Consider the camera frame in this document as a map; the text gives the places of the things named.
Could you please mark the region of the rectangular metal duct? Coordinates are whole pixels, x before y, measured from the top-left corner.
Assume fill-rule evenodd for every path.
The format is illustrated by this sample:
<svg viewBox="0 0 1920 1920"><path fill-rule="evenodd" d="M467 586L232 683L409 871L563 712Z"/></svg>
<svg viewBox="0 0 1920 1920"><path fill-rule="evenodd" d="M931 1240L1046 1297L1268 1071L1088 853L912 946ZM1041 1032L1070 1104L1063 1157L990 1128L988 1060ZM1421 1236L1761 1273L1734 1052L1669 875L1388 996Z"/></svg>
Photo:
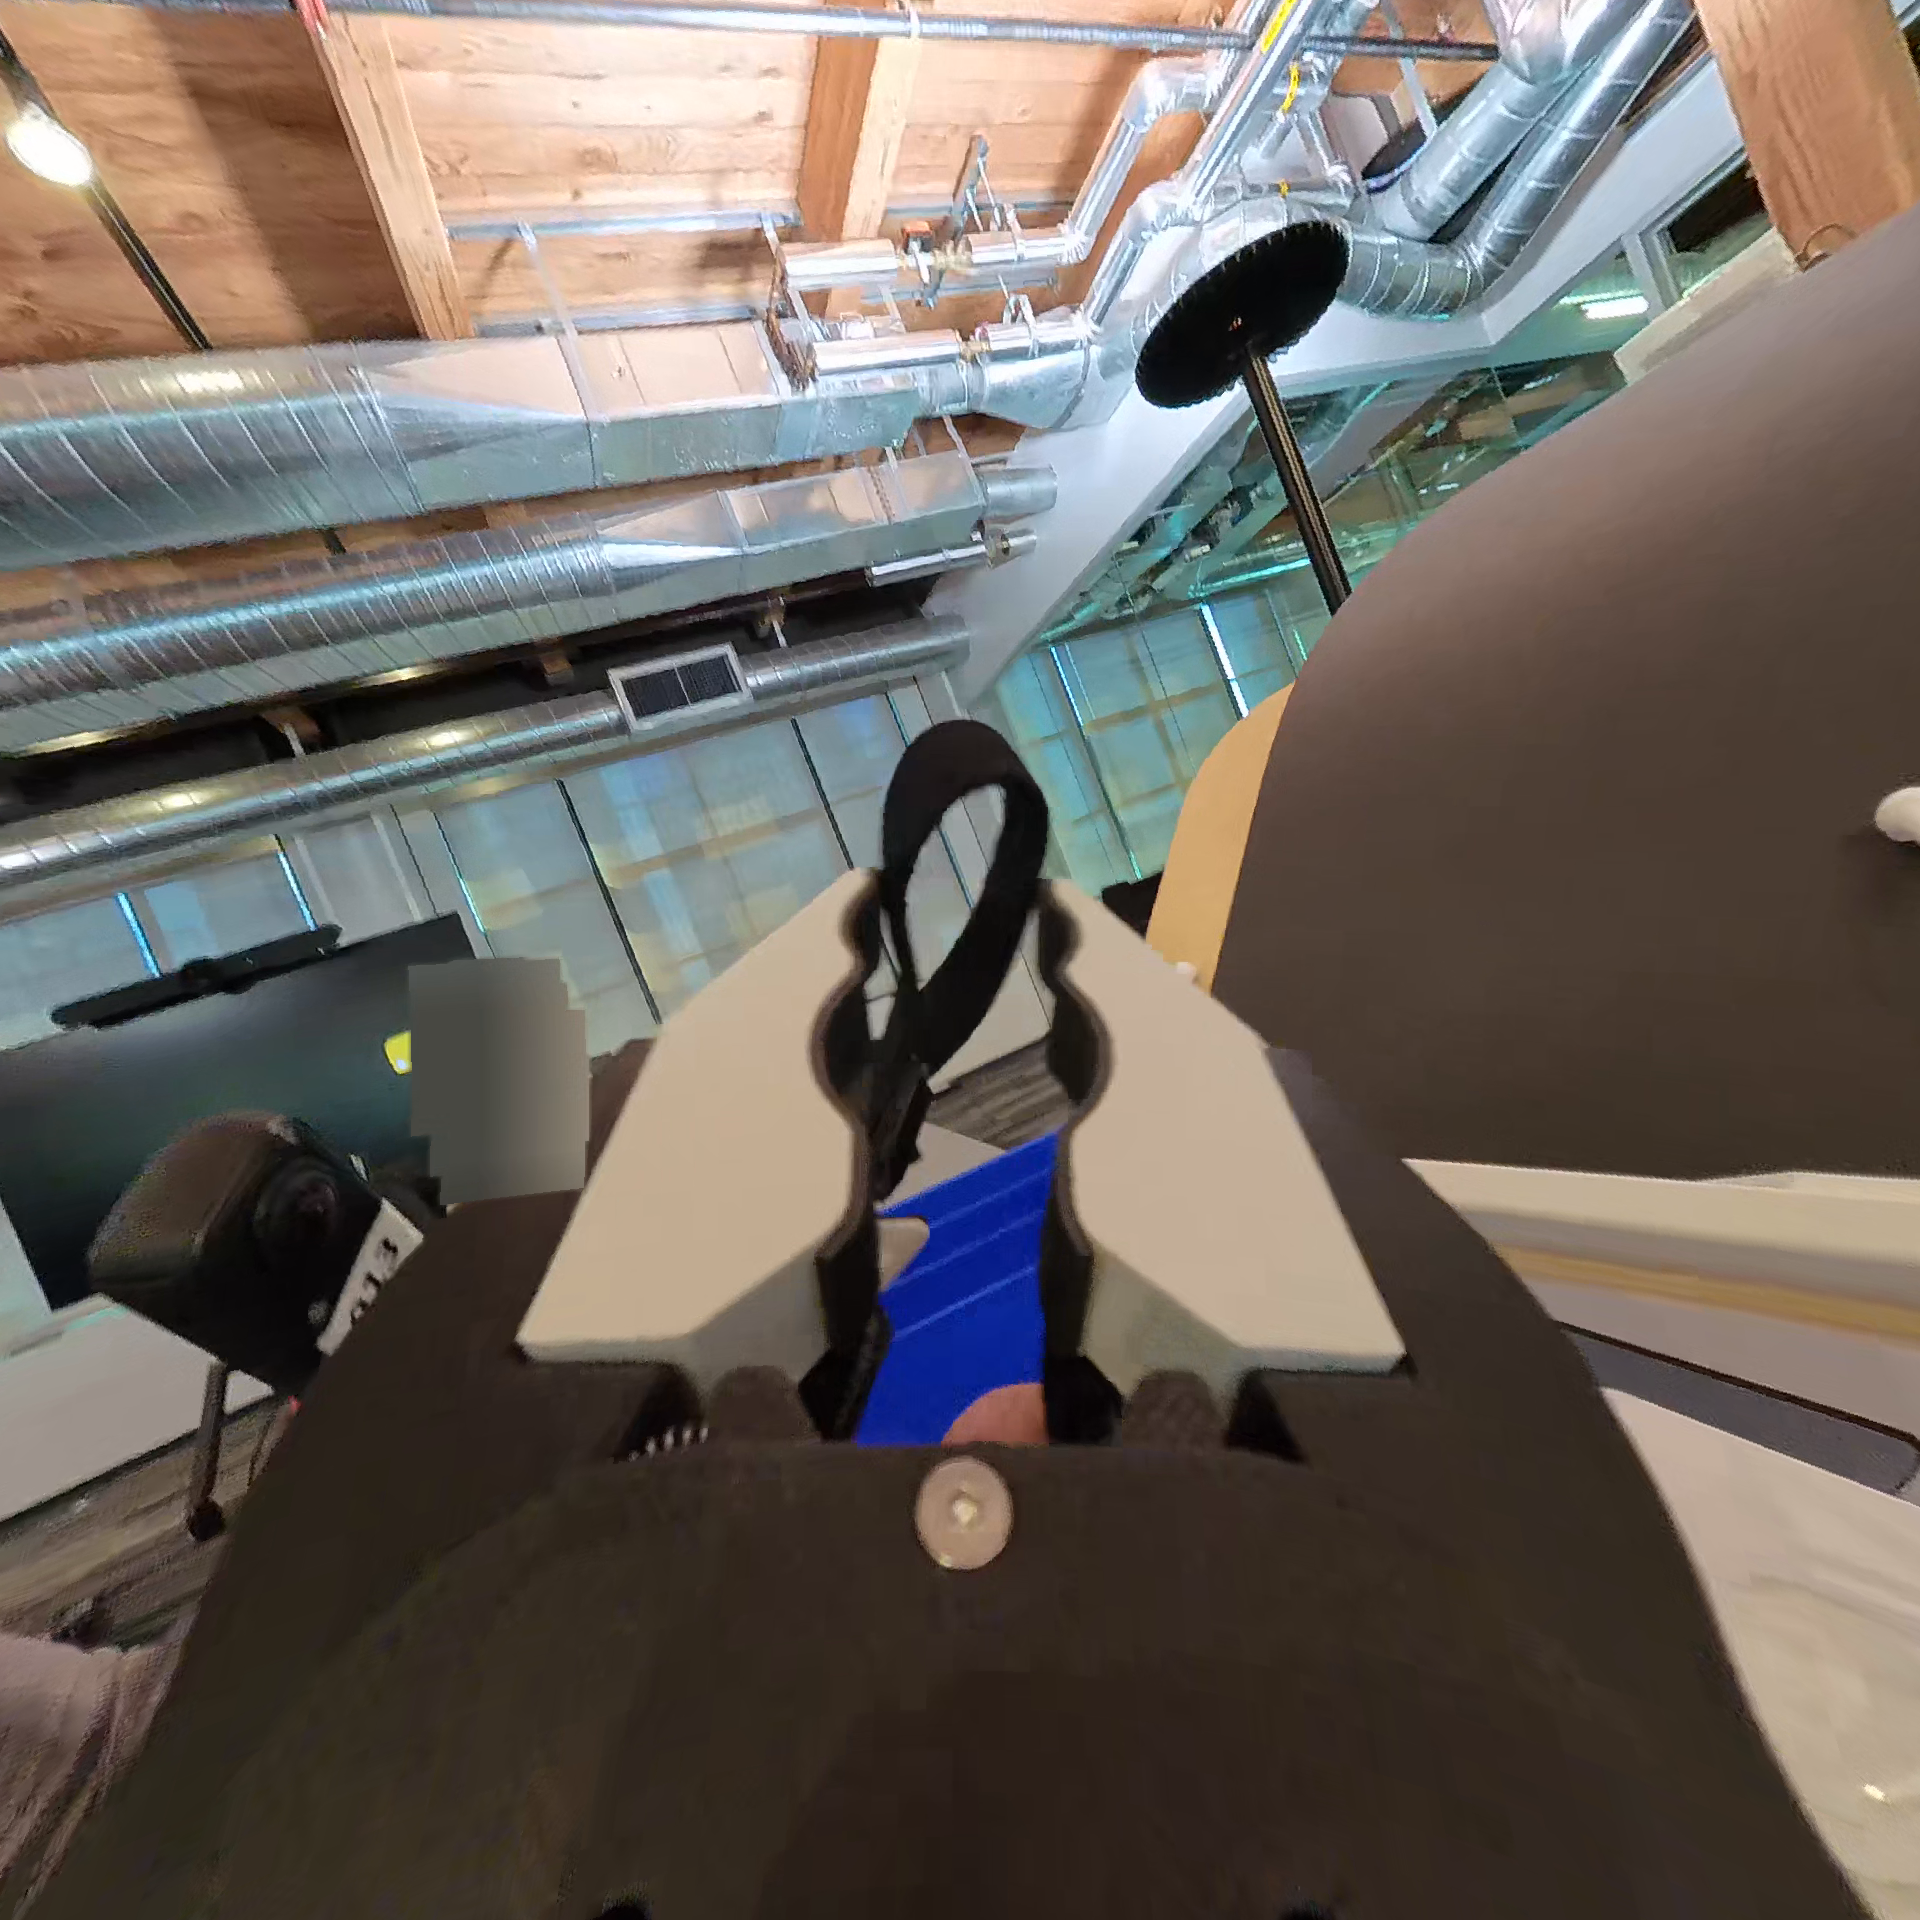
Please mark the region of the rectangular metal duct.
<svg viewBox="0 0 1920 1920"><path fill-rule="evenodd" d="M1063 424L1074 314L798 342L755 320L180 353L1 377L1 564L141 558L324 527L786 468L924 420Z"/></svg>

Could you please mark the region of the blue plastic bin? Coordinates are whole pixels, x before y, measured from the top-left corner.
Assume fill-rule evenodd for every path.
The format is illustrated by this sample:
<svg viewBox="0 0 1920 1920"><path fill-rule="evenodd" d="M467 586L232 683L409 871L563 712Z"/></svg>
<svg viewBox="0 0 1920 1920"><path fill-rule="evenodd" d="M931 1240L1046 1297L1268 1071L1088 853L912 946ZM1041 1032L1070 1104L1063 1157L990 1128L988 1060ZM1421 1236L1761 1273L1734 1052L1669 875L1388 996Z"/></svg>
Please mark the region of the blue plastic bin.
<svg viewBox="0 0 1920 1920"><path fill-rule="evenodd" d="M881 1208L926 1236L881 1294L889 1327L861 1446L933 1446L988 1395L1043 1375L1040 1254L1058 1136L998 1150L926 1126Z"/></svg>

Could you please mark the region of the air vent grille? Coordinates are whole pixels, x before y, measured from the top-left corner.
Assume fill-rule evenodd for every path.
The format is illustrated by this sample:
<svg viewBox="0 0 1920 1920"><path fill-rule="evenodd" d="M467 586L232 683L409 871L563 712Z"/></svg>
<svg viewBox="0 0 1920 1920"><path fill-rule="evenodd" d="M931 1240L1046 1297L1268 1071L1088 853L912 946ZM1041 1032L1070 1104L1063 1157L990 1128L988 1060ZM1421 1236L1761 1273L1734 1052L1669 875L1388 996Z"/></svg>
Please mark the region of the air vent grille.
<svg viewBox="0 0 1920 1920"><path fill-rule="evenodd" d="M729 643L612 668L606 689L625 733L635 738L684 731L753 706L745 668Z"/></svg>

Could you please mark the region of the black webcam bar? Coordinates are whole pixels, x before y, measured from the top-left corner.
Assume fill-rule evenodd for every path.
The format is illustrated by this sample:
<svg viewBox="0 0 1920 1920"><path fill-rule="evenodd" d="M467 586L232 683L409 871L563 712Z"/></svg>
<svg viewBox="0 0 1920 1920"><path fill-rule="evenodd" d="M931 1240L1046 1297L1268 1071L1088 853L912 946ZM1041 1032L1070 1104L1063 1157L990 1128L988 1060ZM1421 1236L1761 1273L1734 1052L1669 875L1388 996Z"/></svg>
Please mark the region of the black webcam bar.
<svg viewBox="0 0 1920 1920"><path fill-rule="evenodd" d="M329 960L341 945L339 925L289 932L222 957L183 963L127 986L65 1002L49 1013L59 1032L107 1031L212 996L240 996Z"/></svg>

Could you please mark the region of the black-faced wooden board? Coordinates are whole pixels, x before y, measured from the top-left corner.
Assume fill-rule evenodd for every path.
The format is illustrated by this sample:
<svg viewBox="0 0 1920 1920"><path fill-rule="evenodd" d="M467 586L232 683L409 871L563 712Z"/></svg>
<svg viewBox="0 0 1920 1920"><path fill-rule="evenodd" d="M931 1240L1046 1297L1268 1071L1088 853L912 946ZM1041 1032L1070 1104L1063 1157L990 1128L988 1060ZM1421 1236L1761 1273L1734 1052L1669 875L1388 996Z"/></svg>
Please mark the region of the black-faced wooden board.
<svg viewBox="0 0 1920 1920"><path fill-rule="evenodd" d="M1917 214L1469 485L1147 943L1506 1246L1916 1321Z"/></svg>

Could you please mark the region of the round metal duct with vent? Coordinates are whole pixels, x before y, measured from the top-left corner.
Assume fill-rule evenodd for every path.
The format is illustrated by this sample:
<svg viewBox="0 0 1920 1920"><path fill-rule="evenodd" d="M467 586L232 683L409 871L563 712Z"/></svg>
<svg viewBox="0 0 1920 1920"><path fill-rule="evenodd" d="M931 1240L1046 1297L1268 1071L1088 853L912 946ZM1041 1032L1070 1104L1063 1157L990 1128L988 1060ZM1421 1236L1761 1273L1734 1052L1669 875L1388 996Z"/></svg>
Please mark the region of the round metal duct with vent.
<svg viewBox="0 0 1920 1920"><path fill-rule="evenodd" d="M861 632L734 649L751 709L684 731L635 737L625 733L609 691L578 693L65 808L4 829L4 904L54 898L94 877L129 877L180 853L348 819L394 798L434 797L614 748L656 748L760 716L790 716L854 689L885 691L926 668L966 663L970 643L961 618L920 610Z"/></svg>

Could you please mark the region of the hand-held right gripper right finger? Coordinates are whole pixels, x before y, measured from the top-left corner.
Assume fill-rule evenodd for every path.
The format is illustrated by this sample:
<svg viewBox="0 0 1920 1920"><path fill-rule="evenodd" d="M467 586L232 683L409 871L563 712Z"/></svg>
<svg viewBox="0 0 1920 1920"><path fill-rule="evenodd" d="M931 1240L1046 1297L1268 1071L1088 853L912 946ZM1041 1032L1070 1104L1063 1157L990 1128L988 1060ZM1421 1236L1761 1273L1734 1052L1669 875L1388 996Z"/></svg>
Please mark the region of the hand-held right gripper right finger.
<svg viewBox="0 0 1920 1920"><path fill-rule="evenodd" d="M1260 1375L1408 1356L1268 1044L1095 898L1046 881L1046 1067L1068 1098L1035 1286L1047 1436L1107 1441L1156 1377L1229 1413Z"/></svg>

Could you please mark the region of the curved round metal duct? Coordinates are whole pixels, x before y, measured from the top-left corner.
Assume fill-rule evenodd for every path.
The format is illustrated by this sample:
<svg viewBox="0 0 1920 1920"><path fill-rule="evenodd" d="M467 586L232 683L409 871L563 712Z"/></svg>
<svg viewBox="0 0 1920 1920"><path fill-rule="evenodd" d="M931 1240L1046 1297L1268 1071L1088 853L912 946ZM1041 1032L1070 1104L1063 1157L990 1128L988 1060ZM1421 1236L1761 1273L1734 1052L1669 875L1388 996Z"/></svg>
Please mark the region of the curved round metal duct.
<svg viewBox="0 0 1920 1920"><path fill-rule="evenodd" d="M1499 56L1345 222L1335 303L1452 320L1508 275L1685 37L1690 3L1485 5Z"/></svg>

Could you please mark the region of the black light stand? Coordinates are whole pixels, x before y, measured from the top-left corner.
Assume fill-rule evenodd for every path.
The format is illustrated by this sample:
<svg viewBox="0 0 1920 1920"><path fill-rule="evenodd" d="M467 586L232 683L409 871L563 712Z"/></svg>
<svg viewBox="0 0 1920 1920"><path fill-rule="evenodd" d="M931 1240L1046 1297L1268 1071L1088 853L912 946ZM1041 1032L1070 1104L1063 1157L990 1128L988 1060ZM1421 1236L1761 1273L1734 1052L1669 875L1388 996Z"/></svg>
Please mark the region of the black light stand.
<svg viewBox="0 0 1920 1920"><path fill-rule="evenodd" d="M1172 298L1134 369L1140 399L1160 413L1244 390L1327 613L1343 609L1352 585L1271 363L1326 316L1348 266L1348 236L1330 220L1289 222L1244 240Z"/></svg>

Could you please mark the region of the ceiling spotlight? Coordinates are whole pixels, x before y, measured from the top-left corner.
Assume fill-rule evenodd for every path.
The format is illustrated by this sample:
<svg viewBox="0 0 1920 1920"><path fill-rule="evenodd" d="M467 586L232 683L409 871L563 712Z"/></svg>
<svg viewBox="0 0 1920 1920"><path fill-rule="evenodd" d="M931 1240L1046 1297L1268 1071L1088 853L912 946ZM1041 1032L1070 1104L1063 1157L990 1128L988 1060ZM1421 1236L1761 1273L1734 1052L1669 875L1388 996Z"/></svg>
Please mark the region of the ceiling spotlight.
<svg viewBox="0 0 1920 1920"><path fill-rule="evenodd" d="M59 118L34 103L15 106L4 142L12 158L35 180L85 191L96 180L94 160L83 142L59 124Z"/></svg>

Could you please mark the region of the tapered metal duct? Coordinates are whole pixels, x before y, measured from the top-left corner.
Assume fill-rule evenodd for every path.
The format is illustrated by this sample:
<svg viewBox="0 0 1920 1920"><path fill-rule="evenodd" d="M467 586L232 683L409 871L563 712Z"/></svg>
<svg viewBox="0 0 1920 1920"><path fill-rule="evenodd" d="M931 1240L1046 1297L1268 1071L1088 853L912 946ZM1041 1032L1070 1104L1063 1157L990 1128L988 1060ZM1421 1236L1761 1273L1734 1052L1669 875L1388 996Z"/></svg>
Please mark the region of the tapered metal duct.
<svg viewBox="0 0 1920 1920"><path fill-rule="evenodd" d="M961 451L4 613L4 753L621 622L1025 550L1049 467Z"/></svg>

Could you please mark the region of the black monitor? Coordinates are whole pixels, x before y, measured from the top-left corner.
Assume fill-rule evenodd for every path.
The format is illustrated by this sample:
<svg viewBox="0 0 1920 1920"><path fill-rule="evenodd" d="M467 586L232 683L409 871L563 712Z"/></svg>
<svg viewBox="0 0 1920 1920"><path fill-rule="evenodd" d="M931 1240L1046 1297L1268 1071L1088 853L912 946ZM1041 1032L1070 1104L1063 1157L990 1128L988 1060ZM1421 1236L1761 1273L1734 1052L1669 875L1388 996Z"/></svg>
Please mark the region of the black monitor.
<svg viewBox="0 0 1920 1920"><path fill-rule="evenodd" d="M470 958L456 916L407 925L299 973L109 1028L58 1031L1 1067L1 1203L49 1308L83 1301L85 1253L143 1165L189 1126L264 1112L374 1171L422 1169L411 1095L388 1044L409 973Z"/></svg>

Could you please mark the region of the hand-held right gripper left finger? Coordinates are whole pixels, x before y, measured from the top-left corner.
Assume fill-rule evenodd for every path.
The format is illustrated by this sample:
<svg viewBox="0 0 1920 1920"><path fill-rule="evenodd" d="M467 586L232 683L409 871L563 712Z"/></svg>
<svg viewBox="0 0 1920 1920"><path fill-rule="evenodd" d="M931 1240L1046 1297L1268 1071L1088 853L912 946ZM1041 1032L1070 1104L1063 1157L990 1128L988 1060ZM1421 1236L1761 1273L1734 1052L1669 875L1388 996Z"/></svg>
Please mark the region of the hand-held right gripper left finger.
<svg viewBox="0 0 1920 1920"><path fill-rule="evenodd" d="M852 1438L887 1334L868 1122L879 882L842 875L654 1038L515 1331L538 1375L778 1373Z"/></svg>

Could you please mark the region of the person's left forearm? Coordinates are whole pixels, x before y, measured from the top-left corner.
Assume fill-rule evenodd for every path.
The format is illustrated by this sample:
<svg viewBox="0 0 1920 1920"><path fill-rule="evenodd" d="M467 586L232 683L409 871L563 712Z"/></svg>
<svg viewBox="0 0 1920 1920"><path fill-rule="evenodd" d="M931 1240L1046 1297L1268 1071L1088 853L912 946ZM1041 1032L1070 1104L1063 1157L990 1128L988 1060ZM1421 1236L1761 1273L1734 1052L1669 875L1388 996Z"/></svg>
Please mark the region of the person's left forearm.
<svg viewBox="0 0 1920 1920"><path fill-rule="evenodd" d="M29 1912L89 1813L139 1753L180 1668L152 1645L1 1637L1 1914Z"/></svg>

